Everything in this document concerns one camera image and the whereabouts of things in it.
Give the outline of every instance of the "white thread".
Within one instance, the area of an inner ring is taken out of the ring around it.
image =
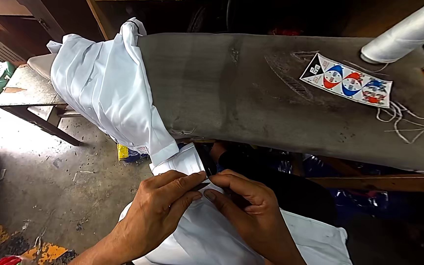
[[[391,118],[388,120],[384,120],[382,118],[380,118],[380,114],[381,114],[381,110],[386,112],[388,115],[391,115]],[[398,103],[398,102],[394,102],[391,101],[390,102],[390,110],[393,111],[393,113],[390,113],[389,111],[385,110],[385,109],[381,109],[381,108],[377,108],[377,114],[375,115],[376,119],[381,121],[381,122],[391,122],[393,119],[396,119],[394,124],[393,124],[393,130],[386,130],[384,132],[395,132],[400,138],[402,138],[402,140],[406,143],[414,143],[423,133],[424,133],[424,128],[418,128],[418,129],[398,129],[398,123],[400,121],[407,121],[409,123],[415,124],[415,125],[419,125],[424,127],[423,124],[419,124],[419,123],[415,123],[412,121],[409,121],[407,119],[403,118],[403,113],[402,111],[406,111],[408,114],[410,114],[411,116],[417,118],[417,119],[422,119],[424,120],[424,117],[420,117],[416,114],[414,114],[413,112],[411,112],[407,107],[405,107],[404,105]],[[406,131],[420,131],[412,140],[408,140],[405,136],[403,136],[400,132],[406,132]]]
[[[355,63],[351,63],[350,61],[346,61],[346,60],[343,60],[344,62],[347,62],[347,63],[349,63],[350,65],[352,65],[352,66],[356,66],[356,67],[358,67],[359,69],[362,69],[362,70],[364,70],[364,71],[366,71],[366,72],[370,72],[370,73],[373,73],[373,74],[376,74],[376,75],[386,75],[386,74],[382,74],[382,73],[378,73],[378,72],[380,72],[380,71],[382,71],[383,69],[385,69],[386,67],[387,67],[387,65],[389,65],[389,63],[386,63],[381,69],[379,69],[379,70],[376,70],[376,71],[371,71],[371,70],[369,70],[369,69],[366,69],[366,68],[364,68],[364,67],[362,67],[362,66],[359,66],[359,65],[357,65],[357,64],[355,64]]]

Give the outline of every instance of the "red fabric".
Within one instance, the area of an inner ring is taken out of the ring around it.
[[[5,256],[0,259],[0,265],[16,265],[21,262],[21,258],[18,256]]]

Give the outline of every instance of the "sticker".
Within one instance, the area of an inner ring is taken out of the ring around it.
[[[138,145],[133,148],[134,151],[137,151],[140,154],[148,154],[148,149],[145,145]]]
[[[300,79],[330,93],[371,106],[389,107],[392,81],[364,74],[349,66],[315,55]]]

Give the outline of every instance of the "wooden leg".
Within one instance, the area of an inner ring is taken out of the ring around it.
[[[39,126],[45,132],[50,133],[51,135],[55,135],[74,146],[80,145],[80,142],[78,140],[68,135],[66,132],[60,130],[55,125],[30,112],[27,109],[27,106],[5,106],[2,108],[5,111],[10,112],[23,120],[26,120],[32,124]]]
[[[424,192],[424,174],[307,179],[325,188]]]

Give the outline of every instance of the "white fabric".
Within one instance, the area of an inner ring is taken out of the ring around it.
[[[113,40],[95,43],[68,34],[63,44],[51,41],[47,47],[58,54],[50,75],[56,92],[73,109],[120,144],[146,146],[158,165],[176,154],[178,146],[153,105],[136,46],[142,35],[143,24],[132,18]]]
[[[154,175],[174,169],[185,174],[203,170],[193,144],[157,167],[150,165]],[[209,184],[202,190],[223,190]],[[121,213],[127,214],[132,203]],[[323,222],[281,209],[292,238],[307,265],[351,265],[346,249],[347,234]],[[133,261],[135,265],[248,265],[264,264],[263,258],[247,246],[230,222],[205,196],[194,201],[181,217],[176,231],[145,256]]]
[[[204,171],[204,166],[194,147],[194,143],[189,143],[181,148],[179,153],[160,165],[153,166],[153,163],[150,164],[150,170],[155,176],[168,170],[176,170],[186,175],[191,175],[192,173]]]

